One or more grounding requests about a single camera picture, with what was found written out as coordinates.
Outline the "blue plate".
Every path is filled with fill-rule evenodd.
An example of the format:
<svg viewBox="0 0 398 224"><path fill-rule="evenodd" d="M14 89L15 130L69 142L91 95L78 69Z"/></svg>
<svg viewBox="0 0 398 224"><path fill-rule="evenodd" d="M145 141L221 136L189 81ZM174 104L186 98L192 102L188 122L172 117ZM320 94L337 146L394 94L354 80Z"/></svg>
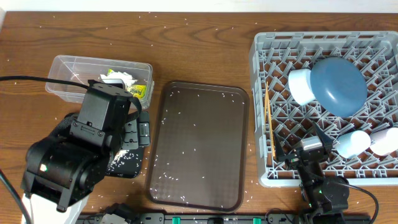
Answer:
<svg viewBox="0 0 398 224"><path fill-rule="evenodd" d="M310 85L315 99L324 109L339 117L354 115L367 98L362 73L344 58L318 61L311 69Z"/></svg>

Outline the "green yellow snack wrapper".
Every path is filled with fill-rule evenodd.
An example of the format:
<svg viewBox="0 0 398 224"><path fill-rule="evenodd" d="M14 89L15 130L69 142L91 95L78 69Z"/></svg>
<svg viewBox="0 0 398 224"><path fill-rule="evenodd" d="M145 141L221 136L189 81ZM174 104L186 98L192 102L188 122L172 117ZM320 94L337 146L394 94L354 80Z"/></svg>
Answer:
<svg viewBox="0 0 398 224"><path fill-rule="evenodd" d="M145 97L146 94L146 86L145 85L140 85L138 83L135 83L129 87L127 87L125 90L132 93L132 95L138 99L142 99Z"/></svg>

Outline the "light blue rice bowl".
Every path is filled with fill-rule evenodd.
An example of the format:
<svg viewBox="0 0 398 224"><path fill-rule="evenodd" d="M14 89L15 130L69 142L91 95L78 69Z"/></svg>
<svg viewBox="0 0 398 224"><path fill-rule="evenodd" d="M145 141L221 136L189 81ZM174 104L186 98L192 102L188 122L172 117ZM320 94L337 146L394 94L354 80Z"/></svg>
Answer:
<svg viewBox="0 0 398 224"><path fill-rule="evenodd" d="M288 85L294 100L299 105L306 105L315 100L310 84L311 70L305 68L300 70L292 70L289 73Z"/></svg>

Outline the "pink cup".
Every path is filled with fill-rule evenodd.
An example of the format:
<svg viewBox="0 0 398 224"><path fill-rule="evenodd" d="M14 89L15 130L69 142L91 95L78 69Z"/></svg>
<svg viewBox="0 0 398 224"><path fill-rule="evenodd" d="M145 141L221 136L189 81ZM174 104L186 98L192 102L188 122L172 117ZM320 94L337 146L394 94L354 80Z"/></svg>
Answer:
<svg viewBox="0 0 398 224"><path fill-rule="evenodd" d="M397 150L397 128L388 128L370 134L370 149L379 156L386 156Z"/></svg>

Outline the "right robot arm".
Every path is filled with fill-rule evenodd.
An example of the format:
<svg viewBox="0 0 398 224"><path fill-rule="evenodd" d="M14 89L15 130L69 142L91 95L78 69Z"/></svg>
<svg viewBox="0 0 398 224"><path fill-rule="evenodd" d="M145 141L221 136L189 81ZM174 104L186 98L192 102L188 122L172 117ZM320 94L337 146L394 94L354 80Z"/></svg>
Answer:
<svg viewBox="0 0 398 224"><path fill-rule="evenodd" d="M289 153L284 152L273 134L276 161L298 172L302 197L310 206L296 215L293 223L314 223L315 218L317 223L331 222L348 208L348 181L343 177L325 177L320 165L329 158L333 140L315 122L312 126L315 135L302 139Z"/></svg>

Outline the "white tissue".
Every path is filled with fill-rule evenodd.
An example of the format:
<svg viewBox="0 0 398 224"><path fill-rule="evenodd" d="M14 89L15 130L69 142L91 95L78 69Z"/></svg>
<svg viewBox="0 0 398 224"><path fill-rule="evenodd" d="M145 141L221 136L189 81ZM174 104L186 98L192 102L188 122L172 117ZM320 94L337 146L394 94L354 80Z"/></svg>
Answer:
<svg viewBox="0 0 398 224"><path fill-rule="evenodd" d="M99 79L122 79L126 85L126 88L135 84L137 80L130 74L126 72L116 72L112 69L109 69L107 74L101 74Z"/></svg>

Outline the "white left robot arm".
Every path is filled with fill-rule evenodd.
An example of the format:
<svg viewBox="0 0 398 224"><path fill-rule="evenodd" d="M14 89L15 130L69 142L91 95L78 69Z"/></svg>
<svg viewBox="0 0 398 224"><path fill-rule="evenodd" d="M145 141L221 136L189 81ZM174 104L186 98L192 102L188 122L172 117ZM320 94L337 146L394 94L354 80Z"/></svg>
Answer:
<svg viewBox="0 0 398 224"><path fill-rule="evenodd" d="M77 113L70 113L53 131L27 151L21 182L22 223L54 218L74 223L94 186L133 138L126 128L142 113L132 93L89 80Z"/></svg>

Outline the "light blue cup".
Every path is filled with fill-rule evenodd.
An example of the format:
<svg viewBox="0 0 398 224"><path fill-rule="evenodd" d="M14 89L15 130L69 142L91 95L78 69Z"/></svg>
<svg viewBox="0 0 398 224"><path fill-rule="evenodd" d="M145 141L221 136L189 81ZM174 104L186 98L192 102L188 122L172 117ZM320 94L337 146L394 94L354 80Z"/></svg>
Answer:
<svg viewBox="0 0 398 224"><path fill-rule="evenodd" d="M360 155L371 145L368 133L358 130L339 136L336 140L335 150L346 159Z"/></svg>

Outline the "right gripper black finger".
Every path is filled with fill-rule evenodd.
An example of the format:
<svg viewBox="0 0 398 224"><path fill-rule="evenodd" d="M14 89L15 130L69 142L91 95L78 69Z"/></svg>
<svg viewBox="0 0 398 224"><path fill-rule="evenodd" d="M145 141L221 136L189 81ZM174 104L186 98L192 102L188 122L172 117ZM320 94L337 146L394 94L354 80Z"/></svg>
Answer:
<svg viewBox="0 0 398 224"><path fill-rule="evenodd" d="M317 123L314 121L312 122L313 127L315 129L315 133L320 139L322 146L327 154L329 154L332 151L333 148L333 140L330 138L328 135L326 135L318 126Z"/></svg>
<svg viewBox="0 0 398 224"><path fill-rule="evenodd" d="M273 137L274 137L275 159L277 162L284 162L285 161L285 152L284 152L282 146L280 145L280 142L278 140L276 133L273 133Z"/></svg>

